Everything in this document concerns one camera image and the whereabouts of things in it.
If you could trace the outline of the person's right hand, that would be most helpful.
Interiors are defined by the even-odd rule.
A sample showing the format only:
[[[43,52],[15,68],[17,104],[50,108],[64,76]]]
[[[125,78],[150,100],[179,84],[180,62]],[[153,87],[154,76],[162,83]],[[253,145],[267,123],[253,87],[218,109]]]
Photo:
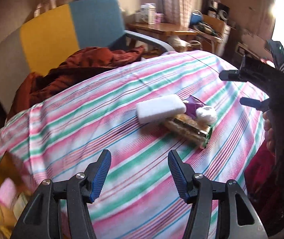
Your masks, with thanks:
[[[275,152],[274,130],[272,128],[271,122],[266,112],[263,113],[263,119],[264,119],[266,147],[270,152],[274,153]]]

